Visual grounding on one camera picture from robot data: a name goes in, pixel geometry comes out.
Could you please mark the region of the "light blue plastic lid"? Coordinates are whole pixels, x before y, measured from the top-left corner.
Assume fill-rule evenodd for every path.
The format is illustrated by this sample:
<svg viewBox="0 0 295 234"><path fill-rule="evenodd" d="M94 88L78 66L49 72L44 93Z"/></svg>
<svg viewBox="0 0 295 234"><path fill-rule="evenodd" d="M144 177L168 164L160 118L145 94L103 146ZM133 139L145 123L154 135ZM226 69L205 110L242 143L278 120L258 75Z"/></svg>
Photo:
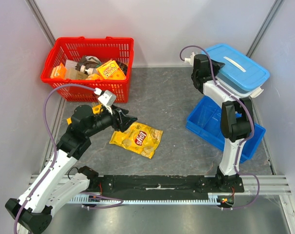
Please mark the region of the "light blue plastic lid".
<svg viewBox="0 0 295 234"><path fill-rule="evenodd" d="M227 44L216 44L206 51L212 60L225 63L216 77L227 78L245 91L256 89L270 77L267 69Z"/></svg>

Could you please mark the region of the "white plastic tub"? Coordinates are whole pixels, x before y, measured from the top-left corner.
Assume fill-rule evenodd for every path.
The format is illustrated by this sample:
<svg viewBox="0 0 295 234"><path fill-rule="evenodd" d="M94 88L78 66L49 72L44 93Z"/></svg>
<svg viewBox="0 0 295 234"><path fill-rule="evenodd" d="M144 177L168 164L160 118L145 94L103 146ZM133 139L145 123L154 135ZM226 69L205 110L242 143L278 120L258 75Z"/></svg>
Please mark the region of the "white plastic tub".
<svg viewBox="0 0 295 234"><path fill-rule="evenodd" d="M240 98L256 98L258 97L264 90L259 86L256 89L252 91L245 91L242 88L238 87L234 82L230 81L227 78L219 78L217 77L217 80L222 84L223 87L225 87L228 91L230 91L232 94L240 97Z"/></svg>

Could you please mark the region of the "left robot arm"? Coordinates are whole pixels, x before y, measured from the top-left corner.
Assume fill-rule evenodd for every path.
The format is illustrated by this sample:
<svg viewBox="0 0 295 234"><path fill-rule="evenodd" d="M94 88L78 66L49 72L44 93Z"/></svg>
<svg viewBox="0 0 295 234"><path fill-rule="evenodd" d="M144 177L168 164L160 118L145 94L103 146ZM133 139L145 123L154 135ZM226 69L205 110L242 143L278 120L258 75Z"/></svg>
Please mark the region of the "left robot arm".
<svg viewBox="0 0 295 234"><path fill-rule="evenodd" d="M80 105L74 110L71 123L60 141L54 144L54 153L46 167L27 191L5 204L15 220L14 233L21 234L24 230L43 233L58 210L74 196L98 188L98 173L87 166L80 168L63 186L56 186L90 147L91 136L109 127L124 132L137 121L128 113L115 105L100 108L98 114L89 105Z"/></svg>

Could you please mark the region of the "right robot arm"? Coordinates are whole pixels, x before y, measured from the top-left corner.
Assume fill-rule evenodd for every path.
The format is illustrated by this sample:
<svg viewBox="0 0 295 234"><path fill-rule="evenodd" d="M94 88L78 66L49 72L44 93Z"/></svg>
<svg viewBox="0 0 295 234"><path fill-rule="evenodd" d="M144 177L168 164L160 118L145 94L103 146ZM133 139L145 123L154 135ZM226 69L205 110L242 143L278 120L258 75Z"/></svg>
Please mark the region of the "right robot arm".
<svg viewBox="0 0 295 234"><path fill-rule="evenodd" d="M239 98L216 80L215 74L225 65L211 60L205 54L191 54L193 67L191 79L194 87L211 98L221 108L221 133L225 145L221 163L215 175L215 187L226 192L240 182L239 162L246 141L254 136L254 120L251 100Z"/></svg>

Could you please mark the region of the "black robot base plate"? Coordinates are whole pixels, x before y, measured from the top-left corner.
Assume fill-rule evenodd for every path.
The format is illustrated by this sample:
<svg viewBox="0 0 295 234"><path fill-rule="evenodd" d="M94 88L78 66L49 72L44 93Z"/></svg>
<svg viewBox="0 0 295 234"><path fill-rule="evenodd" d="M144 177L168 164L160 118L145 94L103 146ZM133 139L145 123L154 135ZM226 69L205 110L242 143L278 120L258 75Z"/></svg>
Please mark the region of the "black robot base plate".
<svg viewBox="0 0 295 234"><path fill-rule="evenodd" d="M221 184L203 175L104 175L86 191L118 199L205 199L209 193L243 193L244 185L240 177Z"/></svg>

